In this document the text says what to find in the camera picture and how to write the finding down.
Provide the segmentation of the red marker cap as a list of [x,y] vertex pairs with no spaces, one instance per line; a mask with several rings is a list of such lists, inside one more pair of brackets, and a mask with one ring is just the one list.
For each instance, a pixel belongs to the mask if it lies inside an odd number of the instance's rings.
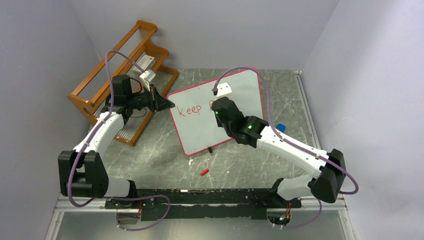
[[205,170],[203,170],[203,171],[200,173],[200,175],[201,175],[201,176],[204,176],[204,175],[206,175],[208,172],[209,172],[209,169],[208,169],[208,168],[206,168]]

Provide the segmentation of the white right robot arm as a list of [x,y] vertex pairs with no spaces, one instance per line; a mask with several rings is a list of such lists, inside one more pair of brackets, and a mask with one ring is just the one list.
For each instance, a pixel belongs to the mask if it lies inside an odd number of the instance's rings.
[[238,144],[249,145],[283,157],[302,168],[306,174],[275,181],[270,202],[282,207],[288,201],[314,196],[325,203],[334,203],[346,177],[346,164],[341,151],[330,152],[306,145],[257,116],[244,116],[234,101],[222,97],[214,101],[211,109],[217,125]]

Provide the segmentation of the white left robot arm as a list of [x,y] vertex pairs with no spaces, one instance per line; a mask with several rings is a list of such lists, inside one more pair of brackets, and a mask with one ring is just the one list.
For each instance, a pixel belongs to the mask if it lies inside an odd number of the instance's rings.
[[102,158],[135,110],[149,109],[157,113],[171,109],[175,104],[163,97],[153,84],[146,90],[133,92],[131,80],[125,74],[109,80],[111,93],[94,127],[72,150],[63,150],[59,154],[59,183],[63,196],[91,199],[118,197],[126,208],[138,203],[135,183],[109,177]]

